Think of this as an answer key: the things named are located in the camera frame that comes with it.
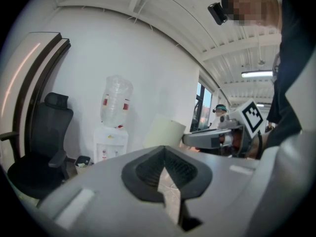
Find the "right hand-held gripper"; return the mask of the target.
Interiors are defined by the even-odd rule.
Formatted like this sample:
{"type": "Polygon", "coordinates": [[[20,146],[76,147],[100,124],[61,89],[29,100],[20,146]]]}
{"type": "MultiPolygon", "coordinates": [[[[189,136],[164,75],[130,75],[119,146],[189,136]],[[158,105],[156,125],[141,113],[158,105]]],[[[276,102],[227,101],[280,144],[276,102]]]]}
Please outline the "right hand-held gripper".
{"type": "Polygon", "coordinates": [[[256,102],[249,99],[229,114],[220,116],[218,130],[201,130],[184,134],[183,144],[200,149],[221,148],[228,157],[246,158],[254,142],[256,157],[262,155],[260,132],[263,117],[256,102]]]}

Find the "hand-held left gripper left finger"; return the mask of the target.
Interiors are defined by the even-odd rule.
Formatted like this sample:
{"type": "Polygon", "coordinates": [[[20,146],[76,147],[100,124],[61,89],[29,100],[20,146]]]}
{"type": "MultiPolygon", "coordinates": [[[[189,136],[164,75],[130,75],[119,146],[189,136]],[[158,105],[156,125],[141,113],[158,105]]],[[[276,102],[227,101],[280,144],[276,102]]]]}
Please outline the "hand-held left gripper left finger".
{"type": "Polygon", "coordinates": [[[39,210],[71,237],[178,237],[183,234],[162,203],[137,199],[121,179],[123,167],[149,153],[99,162],[53,191],[39,210]]]}

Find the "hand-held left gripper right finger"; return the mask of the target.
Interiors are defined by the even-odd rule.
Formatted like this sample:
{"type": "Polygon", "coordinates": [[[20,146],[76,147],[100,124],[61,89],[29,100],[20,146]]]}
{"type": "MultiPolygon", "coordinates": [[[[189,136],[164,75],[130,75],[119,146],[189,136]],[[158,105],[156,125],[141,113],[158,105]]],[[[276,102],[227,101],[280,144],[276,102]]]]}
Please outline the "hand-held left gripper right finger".
{"type": "Polygon", "coordinates": [[[258,160],[163,148],[164,165],[180,192],[178,223],[165,237],[246,237],[254,207],[247,188],[258,160]]]}

